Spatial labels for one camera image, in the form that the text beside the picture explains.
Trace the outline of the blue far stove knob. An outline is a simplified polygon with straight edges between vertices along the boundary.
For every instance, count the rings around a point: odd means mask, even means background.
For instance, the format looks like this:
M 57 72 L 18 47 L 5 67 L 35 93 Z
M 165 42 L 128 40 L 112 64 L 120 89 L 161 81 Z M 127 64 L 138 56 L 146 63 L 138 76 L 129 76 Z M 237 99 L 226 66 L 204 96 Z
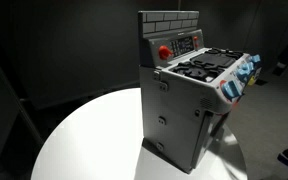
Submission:
M 250 57 L 250 61 L 254 64 L 258 64 L 261 61 L 261 59 L 259 55 L 254 55 Z

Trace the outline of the blue stove knob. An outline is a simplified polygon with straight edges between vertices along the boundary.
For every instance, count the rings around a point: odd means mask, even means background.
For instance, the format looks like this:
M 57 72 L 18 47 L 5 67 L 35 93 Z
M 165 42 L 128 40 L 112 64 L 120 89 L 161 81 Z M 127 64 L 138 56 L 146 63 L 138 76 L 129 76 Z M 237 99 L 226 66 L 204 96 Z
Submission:
M 244 63 L 236 72 L 236 75 L 240 81 L 245 81 L 254 69 L 252 62 Z
M 261 61 L 261 59 L 259 55 L 254 55 L 250 57 L 250 61 L 254 64 L 258 64 Z
M 242 91 L 234 80 L 225 82 L 221 86 L 221 89 L 224 96 L 229 100 L 233 100 L 234 98 L 242 95 Z

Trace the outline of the blue middle stove knob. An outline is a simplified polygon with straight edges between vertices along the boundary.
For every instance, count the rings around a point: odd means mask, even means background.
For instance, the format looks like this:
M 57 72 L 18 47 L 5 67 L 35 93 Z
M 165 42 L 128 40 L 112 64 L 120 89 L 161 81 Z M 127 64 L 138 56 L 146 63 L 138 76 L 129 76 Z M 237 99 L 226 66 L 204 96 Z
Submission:
M 245 81 L 254 69 L 252 62 L 244 63 L 236 72 L 236 75 L 240 81 Z

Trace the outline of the blue front stove knob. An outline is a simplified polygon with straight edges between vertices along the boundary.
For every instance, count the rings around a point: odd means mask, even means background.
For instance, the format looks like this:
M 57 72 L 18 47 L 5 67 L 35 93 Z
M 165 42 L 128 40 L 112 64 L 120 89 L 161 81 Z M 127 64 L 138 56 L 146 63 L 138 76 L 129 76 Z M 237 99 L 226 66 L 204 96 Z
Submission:
M 234 98 L 242 95 L 242 91 L 234 80 L 225 82 L 221 86 L 221 89 L 224 96 L 229 100 L 233 100 Z

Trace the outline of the black stove burner grate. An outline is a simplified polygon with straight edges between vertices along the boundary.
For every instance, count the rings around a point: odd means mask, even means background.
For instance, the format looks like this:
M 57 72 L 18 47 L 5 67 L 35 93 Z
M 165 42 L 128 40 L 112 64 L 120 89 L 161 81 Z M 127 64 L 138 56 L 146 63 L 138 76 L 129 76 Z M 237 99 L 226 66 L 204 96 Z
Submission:
M 171 71 L 202 82 L 217 78 L 243 56 L 242 52 L 211 48 L 204 53 L 179 63 Z

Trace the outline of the grey toy stove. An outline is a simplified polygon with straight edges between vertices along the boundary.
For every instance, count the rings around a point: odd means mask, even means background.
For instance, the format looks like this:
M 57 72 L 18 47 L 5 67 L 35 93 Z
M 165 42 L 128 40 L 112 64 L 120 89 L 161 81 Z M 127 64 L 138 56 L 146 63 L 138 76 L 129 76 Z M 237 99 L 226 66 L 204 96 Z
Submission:
M 138 13 L 139 73 L 144 140 L 173 166 L 189 174 L 200 163 L 209 144 L 223 126 L 243 91 L 257 80 L 261 61 L 245 81 L 237 70 L 249 63 L 249 53 L 210 82 L 171 71 L 181 62 L 216 48 L 204 45 L 197 27 L 197 11 L 140 11 Z M 159 47 L 173 54 L 159 57 Z M 242 95 L 227 99 L 221 86 L 234 80 Z

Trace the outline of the red round timer knob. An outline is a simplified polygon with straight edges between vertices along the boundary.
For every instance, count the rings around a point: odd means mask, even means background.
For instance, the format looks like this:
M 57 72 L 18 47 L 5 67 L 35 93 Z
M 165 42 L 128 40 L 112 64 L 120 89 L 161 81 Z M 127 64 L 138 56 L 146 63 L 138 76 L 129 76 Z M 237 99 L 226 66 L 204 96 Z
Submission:
M 167 60 L 169 56 L 171 56 L 173 52 L 167 46 L 159 47 L 159 57 L 161 60 Z

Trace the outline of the round white table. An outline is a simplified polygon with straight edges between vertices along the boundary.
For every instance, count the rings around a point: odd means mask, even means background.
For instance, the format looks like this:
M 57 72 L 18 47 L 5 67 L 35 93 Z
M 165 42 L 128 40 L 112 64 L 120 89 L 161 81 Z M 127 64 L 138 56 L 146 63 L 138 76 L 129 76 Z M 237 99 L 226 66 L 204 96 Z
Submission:
M 53 130 L 31 180 L 248 180 L 241 148 L 228 127 L 190 174 L 146 150 L 142 139 L 140 90 L 100 96 Z

